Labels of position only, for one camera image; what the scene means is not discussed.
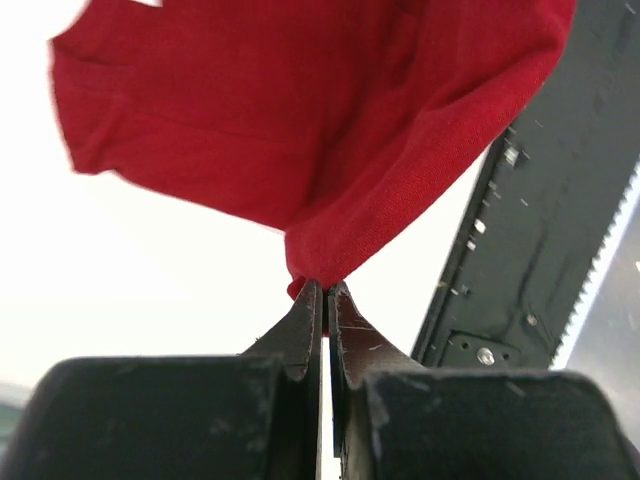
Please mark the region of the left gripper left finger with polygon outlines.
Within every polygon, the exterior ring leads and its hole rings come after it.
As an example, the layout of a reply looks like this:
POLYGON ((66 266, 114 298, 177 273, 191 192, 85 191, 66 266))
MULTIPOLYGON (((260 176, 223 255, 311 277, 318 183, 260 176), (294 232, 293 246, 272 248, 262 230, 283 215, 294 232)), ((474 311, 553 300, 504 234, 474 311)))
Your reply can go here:
POLYGON ((316 479, 322 287, 235 356, 84 357, 37 385, 5 479, 316 479))

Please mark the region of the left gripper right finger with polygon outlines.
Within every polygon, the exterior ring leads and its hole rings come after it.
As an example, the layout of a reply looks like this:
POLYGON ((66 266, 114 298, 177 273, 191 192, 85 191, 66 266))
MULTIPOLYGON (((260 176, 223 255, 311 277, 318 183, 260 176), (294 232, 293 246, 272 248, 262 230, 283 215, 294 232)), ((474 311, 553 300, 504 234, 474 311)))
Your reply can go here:
POLYGON ((334 453, 345 479, 635 479, 603 392, 574 372, 428 368, 325 295, 334 453))

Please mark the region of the red t shirt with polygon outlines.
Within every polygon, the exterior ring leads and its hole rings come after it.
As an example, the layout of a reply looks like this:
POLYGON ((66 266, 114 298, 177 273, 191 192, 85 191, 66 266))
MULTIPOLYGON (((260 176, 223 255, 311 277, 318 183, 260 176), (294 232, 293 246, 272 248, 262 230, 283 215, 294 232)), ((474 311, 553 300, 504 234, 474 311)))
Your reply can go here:
POLYGON ((572 1, 91 1, 50 42, 73 169, 284 235, 343 281, 525 108, 572 1))

